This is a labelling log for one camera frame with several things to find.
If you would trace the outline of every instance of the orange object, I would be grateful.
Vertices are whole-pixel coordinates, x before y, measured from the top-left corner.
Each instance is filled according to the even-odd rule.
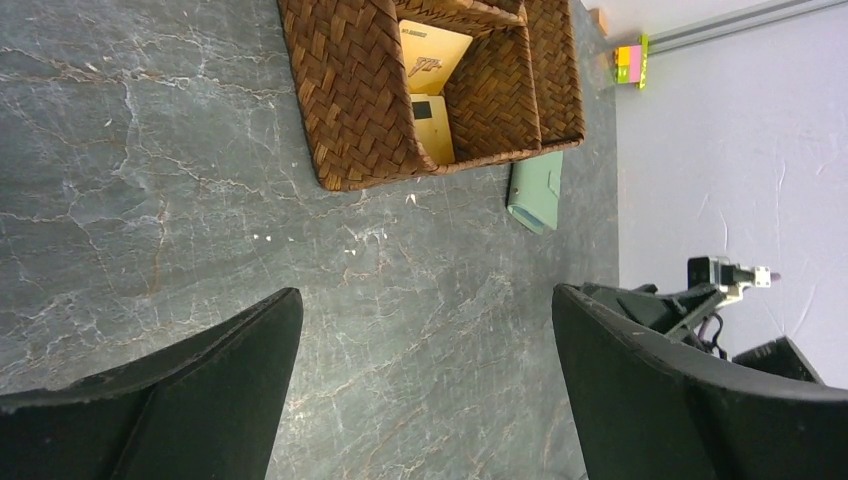
[[[604,15],[604,12],[600,8],[593,8],[589,10],[589,13],[592,15],[592,20],[598,24],[598,28],[601,29],[601,33],[604,36],[607,36],[607,32],[609,31],[607,27],[607,16]]]

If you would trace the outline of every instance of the gray marble surface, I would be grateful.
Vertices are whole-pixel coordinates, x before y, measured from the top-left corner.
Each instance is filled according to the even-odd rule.
[[[617,282],[618,228],[609,59],[575,9],[589,138],[536,236],[508,167],[323,191],[273,0],[0,1],[0,391],[294,286],[269,479],[585,476],[550,297]]]

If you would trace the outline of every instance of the brown wicker basket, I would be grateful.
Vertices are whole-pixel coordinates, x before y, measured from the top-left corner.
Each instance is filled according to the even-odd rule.
[[[315,171],[328,190],[506,163],[583,138],[567,0],[559,22],[547,25],[550,7],[541,0],[279,1]],[[404,19],[474,37],[444,90],[454,164],[437,165],[415,136],[398,31]],[[561,54],[531,42],[534,25],[553,36],[548,42],[564,42],[544,47]],[[540,67],[553,72],[534,72]]]

